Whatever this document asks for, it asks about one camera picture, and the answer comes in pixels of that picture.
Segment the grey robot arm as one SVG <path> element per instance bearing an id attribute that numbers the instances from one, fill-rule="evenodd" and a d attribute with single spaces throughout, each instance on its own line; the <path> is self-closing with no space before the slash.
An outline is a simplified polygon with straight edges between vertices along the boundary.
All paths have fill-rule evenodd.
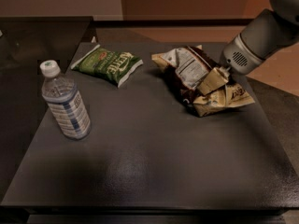
<path id="1" fill-rule="evenodd" d="M 202 41 L 226 42 L 221 63 L 239 75 L 298 93 L 299 0 L 268 0 L 253 17 L 210 21 Z"/>

